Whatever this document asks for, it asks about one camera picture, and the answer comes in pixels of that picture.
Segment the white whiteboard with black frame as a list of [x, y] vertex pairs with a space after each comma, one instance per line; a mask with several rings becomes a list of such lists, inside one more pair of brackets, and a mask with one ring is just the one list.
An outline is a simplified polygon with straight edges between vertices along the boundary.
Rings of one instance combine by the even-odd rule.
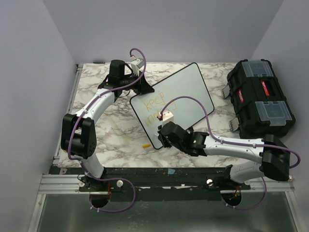
[[[161, 124], [157, 117], [170, 100], [189, 96], [201, 102], [208, 114], [214, 111], [214, 104], [197, 63], [191, 63], [159, 81], [153, 85], [153, 89], [153, 93], [132, 97], [130, 104], [155, 149], [162, 147], [155, 135]], [[174, 115], [174, 123], [183, 129], [188, 129], [205, 118], [202, 107], [191, 99], [178, 99], [167, 109]]]

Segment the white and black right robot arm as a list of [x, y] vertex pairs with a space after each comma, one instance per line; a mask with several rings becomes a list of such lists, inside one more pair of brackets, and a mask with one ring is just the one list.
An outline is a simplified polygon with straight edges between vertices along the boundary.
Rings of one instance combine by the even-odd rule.
[[290, 152], [274, 135], [263, 139], [232, 139], [209, 133], [186, 131], [181, 126], [168, 122], [158, 127], [158, 139], [163, 147], [174, 147], [193, 156], [227, 156], [245, 159], [245, 163], [232, 165], [222, 177], [227, 189], [234, 189], [247, 180], [267, 177], [275, 181], [288, 181]]

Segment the yellow marker cap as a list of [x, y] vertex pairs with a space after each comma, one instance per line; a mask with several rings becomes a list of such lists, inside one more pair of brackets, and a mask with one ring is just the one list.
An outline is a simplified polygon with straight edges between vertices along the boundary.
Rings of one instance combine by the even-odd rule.
[[148, 148], [150, 146], [151, 146], [150, 144], [145, 144], [145, 145], [142, 145], [142, 148]]

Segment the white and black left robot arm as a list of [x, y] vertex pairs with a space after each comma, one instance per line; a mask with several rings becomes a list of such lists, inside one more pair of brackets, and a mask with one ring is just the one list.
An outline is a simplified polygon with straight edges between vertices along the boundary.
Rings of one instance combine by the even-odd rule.
[[90, 178], [90, 185], [97, 191], [104, 190], [107, 179], [103, 176], [105, 168], [95, 155], [97, 136], [95, 125], [105, 110], [120, 98], [124, 90], [137, 95], [153, 93], [144, 73], [146, 62], [133, 58], [130, 63], [112, 60], [109, 73], [98, 86], [94, 97], [75, 114], [65, 114], [62, 120], [60, 146], [70, 160], [78, 161]]

